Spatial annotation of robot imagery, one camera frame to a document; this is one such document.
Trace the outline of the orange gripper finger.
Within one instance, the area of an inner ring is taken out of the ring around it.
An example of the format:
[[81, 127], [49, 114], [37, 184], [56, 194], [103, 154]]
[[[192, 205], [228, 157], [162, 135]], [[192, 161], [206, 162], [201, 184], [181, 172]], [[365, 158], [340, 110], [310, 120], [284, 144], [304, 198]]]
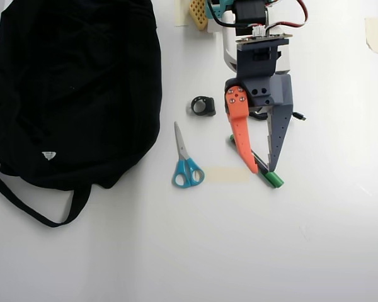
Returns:
[[251, 151], [248, 133], [248, 100], [246, 91], [241, 86], [231, 86], [225, 93], [227, 117], [239, 156], [248, 169], [258, 173], [258, 166]]

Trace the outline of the navy gripper finger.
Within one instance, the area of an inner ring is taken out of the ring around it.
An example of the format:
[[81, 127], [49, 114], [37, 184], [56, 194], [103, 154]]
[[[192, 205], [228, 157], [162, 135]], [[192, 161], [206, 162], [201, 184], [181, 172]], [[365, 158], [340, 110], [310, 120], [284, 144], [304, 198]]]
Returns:
[[292, 116], [292, 105], [272, 106], [268, 112], [268, 169], [276, 169], [284, 138]]

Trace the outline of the navy grey gripper body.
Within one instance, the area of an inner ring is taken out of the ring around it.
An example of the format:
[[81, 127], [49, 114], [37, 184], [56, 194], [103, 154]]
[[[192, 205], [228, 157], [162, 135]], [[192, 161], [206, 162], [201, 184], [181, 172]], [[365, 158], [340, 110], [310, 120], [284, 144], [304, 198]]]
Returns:
[[249, 109], [292, 106], [288, 40], [268, 40], [237, 46], [236, 76], [224, 91], [239, 86], [246, 93]]

